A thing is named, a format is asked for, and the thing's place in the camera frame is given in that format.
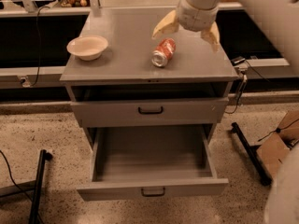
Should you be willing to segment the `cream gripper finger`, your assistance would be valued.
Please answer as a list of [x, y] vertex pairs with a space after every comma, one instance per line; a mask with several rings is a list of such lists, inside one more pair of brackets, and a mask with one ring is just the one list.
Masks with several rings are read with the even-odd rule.
[[178, 31], [178, 28], [177, 12], [172, 10], [155, 26], [151, 38], [157, 39], [163, 35], [173, 34]]
[[217, 52], [220, 47], [220, 33], [216, 22], [213, 22], [209, 28], [201, 32], [201, 38], [204, 39]]

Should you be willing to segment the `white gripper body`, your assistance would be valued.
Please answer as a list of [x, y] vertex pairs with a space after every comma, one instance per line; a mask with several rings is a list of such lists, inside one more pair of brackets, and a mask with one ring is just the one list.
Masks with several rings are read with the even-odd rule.
[[176, 8], [178, 23], [185, 29], [200, 32], [212, 26], [218, 8], [201, 9], [192, 6], [187, 0], [179, 0]]

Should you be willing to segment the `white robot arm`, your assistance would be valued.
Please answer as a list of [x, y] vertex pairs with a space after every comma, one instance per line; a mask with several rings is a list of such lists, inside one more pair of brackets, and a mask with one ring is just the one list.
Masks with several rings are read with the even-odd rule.
[[[299, 73], [299, 6], [295, 0], [237, 0]], [[179, 27], [199, 32], [215, 29], [220, 0], [179, 0], [176, 10], [154, 28], [154, 38]], [[294, 147], [278, 169], [264, 209], [265, 224], [299, 224], [299, 148]]]

